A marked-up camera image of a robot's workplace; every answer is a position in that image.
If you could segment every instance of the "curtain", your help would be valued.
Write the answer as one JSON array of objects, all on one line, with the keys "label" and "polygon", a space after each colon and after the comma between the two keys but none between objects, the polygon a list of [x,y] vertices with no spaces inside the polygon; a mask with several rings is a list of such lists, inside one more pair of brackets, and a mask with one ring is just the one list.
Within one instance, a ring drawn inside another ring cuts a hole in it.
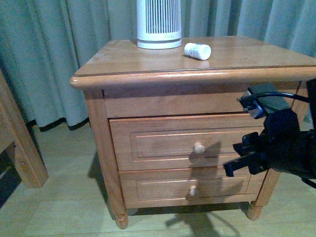
[{"label": "curtain", "polygon": [[[88,117],[70,77],[109,40],[136,39],[136,0],[3,0],[0,67],[25,121]],[[248,36],[316,57],[315,0],[181,0],[183,37]]]}]

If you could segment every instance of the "nightstand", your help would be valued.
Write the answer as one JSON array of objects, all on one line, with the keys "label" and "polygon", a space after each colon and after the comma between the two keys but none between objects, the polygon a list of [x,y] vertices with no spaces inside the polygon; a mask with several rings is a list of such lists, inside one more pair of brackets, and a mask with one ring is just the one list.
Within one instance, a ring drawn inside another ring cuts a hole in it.
[{"label": "nightstand", "polygon": [[[210,45],[211,57],[187,57],[188,42]],[[222,163],[238,157],[232,145],[263,129],[236,98],[265,82],[306,95],[315,77],[316,59],[246,37],[183,39],[164,50],[109,42],[71,85],[84,90],[118,227],[127,227],[127,208],[240,201],[251,202],[256,220],[279,173],[225,176]],[[287,101],[302,121],[308,104]]]}]

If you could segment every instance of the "white air purifier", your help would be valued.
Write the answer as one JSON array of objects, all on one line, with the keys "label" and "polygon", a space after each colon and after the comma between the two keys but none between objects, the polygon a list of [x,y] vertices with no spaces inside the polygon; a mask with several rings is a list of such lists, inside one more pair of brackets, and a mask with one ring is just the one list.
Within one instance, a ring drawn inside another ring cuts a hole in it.
[{"label": "white air purifier", "polygon": [[180,0],[137,0],[137,39],[140,48],[179,47]]}]

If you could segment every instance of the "wooden table edge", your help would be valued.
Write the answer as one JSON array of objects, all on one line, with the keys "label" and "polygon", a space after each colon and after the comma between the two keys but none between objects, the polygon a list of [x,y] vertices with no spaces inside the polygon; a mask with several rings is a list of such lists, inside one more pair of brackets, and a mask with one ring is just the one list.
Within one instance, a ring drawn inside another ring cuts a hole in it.
[{"label": "wooden table edge", "polygon": [[73,88],[80,90],[103,89],[107,86],[152,86],[189,83],[240,83],[275,81],[307,81],[316,78],[316,65],[293,67],[260,67],[238,69],[175,70],[141,73],[122,73],[71,78]]}]

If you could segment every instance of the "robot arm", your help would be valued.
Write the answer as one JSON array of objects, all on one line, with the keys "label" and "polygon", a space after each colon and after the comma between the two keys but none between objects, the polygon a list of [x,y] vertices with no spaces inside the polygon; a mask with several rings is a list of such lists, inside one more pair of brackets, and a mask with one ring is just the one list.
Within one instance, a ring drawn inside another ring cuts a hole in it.
[{"label": "robot arm", "polygon": [[316,179],[315,130],[300,131],[297,115],[283,97],[310,103],[314,127],[316,124],[316,79],[307,82],[309,97],[278,92],[270,83],[252,86],[239,102],[254,119],[266,117],[264,130],[244,135],[242,142],[234,144],[239,158],[223,164],[226,175],[248,166],[251,174],[267,169],[291,173],[316,188],[310,179]]}]

